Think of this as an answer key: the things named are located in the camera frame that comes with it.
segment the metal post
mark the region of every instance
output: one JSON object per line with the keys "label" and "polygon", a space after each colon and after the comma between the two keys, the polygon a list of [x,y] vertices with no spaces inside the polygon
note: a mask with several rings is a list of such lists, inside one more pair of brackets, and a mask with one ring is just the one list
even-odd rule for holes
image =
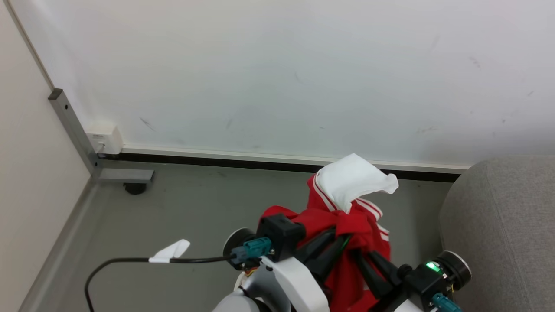
{"label": "metal post", "polygon": [[99,182],[135,184],[150,184],[152,182],[154,170],[105,168],[104,161],[98,158],[64,91],[54,88],[48,100],[93,179]]}

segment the gray fabric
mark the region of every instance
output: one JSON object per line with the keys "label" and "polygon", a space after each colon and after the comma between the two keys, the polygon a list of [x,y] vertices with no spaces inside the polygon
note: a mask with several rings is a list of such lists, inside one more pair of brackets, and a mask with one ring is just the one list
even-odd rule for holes
{"label": "gray fabric", "polygon": [[555,157],[496,158],[455,182],[440,212],[443,247],[472,281],[465,311],[555,311]]}

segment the green led indicator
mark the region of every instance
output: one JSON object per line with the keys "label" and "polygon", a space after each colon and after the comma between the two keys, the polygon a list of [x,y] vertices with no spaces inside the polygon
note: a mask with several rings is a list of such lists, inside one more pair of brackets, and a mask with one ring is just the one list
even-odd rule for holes
{"label": "green led indicator", "polygon": [[442,274],[441,269],[440,269],[437,265],[435,265],[433,262],[428,262],[428,263],[426,263],[426,266],[427,266],[428,268],[430,268],[430,269],[432,269],[432,270],[434,270],[434,271],[436,271],[436,272]]}

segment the power outlet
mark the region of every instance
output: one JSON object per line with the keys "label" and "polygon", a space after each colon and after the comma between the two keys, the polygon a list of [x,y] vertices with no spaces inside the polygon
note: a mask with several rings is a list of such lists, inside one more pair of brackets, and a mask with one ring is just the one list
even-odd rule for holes
{"label": "power outlet", "polygon": [[97,153],[115,155],[122,151],[122,136],[114,125],[95,124],[87,131],[87,137]]}

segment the red garment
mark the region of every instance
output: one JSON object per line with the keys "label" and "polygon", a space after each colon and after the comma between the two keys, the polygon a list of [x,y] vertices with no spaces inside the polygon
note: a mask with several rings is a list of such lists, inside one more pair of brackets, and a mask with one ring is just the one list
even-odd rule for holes
{"label": "red garment", "polygon": [[[262,217],[283,213],[290,220],[302,223],[306,228],[306,237],[300,245],[335,226],[336,236],[352,234],[346,249],[361,248],[363,252],[377,250],[387,260],[390,259],[389,231],[378,225],[377,221],[383,213],[376,205],[358,198],[353,200],[350,214],[345,214],[337,210],[332,200],[322,192],[315,176],[308,180],[308,186],[310,193],[306,210],[297,214],[287,208],[272,206]],[[326,286],[333,293],[331,312],[366,312],[377,302],[367,287],[364,290],[359,269],[346,252],[334,266]]]}

